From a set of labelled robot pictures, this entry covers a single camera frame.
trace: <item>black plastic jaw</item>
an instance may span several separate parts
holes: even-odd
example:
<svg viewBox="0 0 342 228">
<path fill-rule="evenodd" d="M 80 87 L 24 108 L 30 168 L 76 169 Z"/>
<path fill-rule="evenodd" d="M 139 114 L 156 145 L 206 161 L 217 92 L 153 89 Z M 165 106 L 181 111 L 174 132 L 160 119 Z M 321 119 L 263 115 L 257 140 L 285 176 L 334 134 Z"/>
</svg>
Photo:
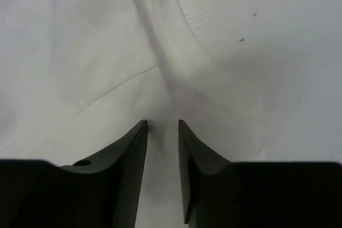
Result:
<svg viewBox="0 0 342 228">
<path fill-rule="evenodd" d="M 147 133 L 140 121 L 72 166 L 0 160 L 0 227 L 133 228 Z"/>
<path fill-rule="evenodd" d="M 229 162 L 179 123 L 185 223 L 191 228 L 342 227 L 334 162 Z"/>
</svg>

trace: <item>white t-shirt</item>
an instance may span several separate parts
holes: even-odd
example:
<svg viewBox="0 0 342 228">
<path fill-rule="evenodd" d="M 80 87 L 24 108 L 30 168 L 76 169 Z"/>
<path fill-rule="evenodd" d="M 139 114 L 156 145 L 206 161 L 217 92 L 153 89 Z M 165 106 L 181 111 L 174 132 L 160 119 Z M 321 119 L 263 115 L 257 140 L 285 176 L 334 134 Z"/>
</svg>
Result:
<svg viewBox="0 0 342 228">
<path fill-rule="evenodd" d="M 182 227 L 177 120 L 232 161 L 342 160 L 340 0 L 0 0 L 0 157 L 151 128 L 136 227 Z"/>
</svg>

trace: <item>seam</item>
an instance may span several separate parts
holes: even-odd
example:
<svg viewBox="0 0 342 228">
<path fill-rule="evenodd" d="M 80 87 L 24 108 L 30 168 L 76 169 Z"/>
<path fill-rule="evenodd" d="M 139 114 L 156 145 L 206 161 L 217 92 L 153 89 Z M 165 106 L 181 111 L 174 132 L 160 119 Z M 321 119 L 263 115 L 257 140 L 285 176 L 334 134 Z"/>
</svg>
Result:
<svg viewBox="0 0 342 228">
<path fill-rule="evenodd" d="M 195 39 L 195 41 L 197 42 L 197 44 L 199 45 L 199 47 L 201 48 L 201 50 L 203 51 L 203 53 L 206 55 L 206 57 L 209 59 L 209 61 L 212 62 L 219 70 L 223 71 L 224 73 L 227 73 L 227 71 L 226 71 L 225 69 L 223 69 L 222 66 L 219 64 L 219 62 L 217 62 L 216 60 L 214 60 L 214 58 L 212 57 L 212 55 L 209 54 L 209 53 L 205 50 L 204 46 L 201 44 L 201 42 L 199 41 L 199 38 L 196 36 L 196 34 L 194 33 L 193 29 L 191 28 L 191 26 L 190 26 L 188 20 L 186 19 L 186 16 L 185 16 L 185 14 L 184 14 L 184 9 L 183 9 L 183 7 L 182 7 L 182 5 L 181 5 L 181 1 L 180 1 L 180 0 L 177 0 L 177 2 L 178 2 L 178 5 L 179 5 L 179 7 L 180 7 L 180 9 L 181 9 L 182 17 L 183 17 L 183 19 L 184 19 L 184 21 L 185 21 L 186 26 L 187 26 L 188 29 L 191 31 L 192 37 Z"/>
<path fill-rule="evenodd" d="M 91 106 L 93 106 L 97 101 L 101 100 L 102 98 L 104 98 L 105 96 L 109 95 L 111 92 L 113 92 L 115 89 L 117 89 L 118 87 L 126 84 L 127 82 L 133 80 L 134 78 L 143 75 L 146 72 L 151 71 L 152 69 L 156 68 L 158 65 L 155 64 L 152 67 L 138 73 L 135 74 L 134 76 L 126 79 L 125 81 L 121 82 L 119 85 L 116 85 L 113 89 L 109 90 L 107 93 L 103 94 L 102 96 L 100 96 L 97 100 L 93 101 L 90 105 L 88 105 L 85 109 L 83 109 L 80 113 L 76 114 L 73 118 L 71 118 L 69 121 L 67 121 L 64 125 L 62 125 L 61 127 L 59 127 L 57 130 L 55 130 L 51 135 L 47 136 L 45 139 L 43 139 L 33 150 L 30 150 L 28 152 L 25 153 L 26 154 L 30 154 L 32 152 L 34 152 L 35 150 L 39 149 L 41 146 L 43 146 L 45 144 L 45 142 L 50 139 L 52 136 L 54 136 L 55 134 L 57 134 L 60 130 L 62 130 L 64 127 L 66 127 L 68 124 L 70 124 L 71 122 L 73 122 L 74 120 L 76 120 L 82 113 L 84 113 L 88 108 L 90 108 Z"/>
</svg>

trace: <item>white fabric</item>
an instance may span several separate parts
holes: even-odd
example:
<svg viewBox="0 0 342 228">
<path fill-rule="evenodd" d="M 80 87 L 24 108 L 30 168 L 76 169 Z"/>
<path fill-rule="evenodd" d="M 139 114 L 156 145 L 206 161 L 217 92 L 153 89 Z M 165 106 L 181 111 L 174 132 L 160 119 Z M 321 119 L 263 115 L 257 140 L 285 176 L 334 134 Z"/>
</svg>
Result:
<svg viewBox="0 0 342 228">
<path fill-rule="evenodd" d="M 230 160 L 342 160 L 340 0 L 0 0 L 0 157 L 72 164 L 141 119 L 136 227 L 183 227 L 177 120 Z"/>
</svg>

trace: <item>hole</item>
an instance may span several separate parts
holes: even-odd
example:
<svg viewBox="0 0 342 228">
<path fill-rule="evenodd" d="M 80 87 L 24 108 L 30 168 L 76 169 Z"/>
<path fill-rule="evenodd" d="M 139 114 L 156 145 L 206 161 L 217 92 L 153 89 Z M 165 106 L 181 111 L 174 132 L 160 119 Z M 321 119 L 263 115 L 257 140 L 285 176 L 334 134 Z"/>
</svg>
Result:
<svg viewBox="0 0 342 228">
<path fill-rule="evenodd" d="M 76 162 L 75 164 L 73 164 L 73 166 L 83 167 L 83 166 L 89 166 L 90 164 L 91 164 L 90 160 L 80 160 L 80 161 Z"/>
</svg>

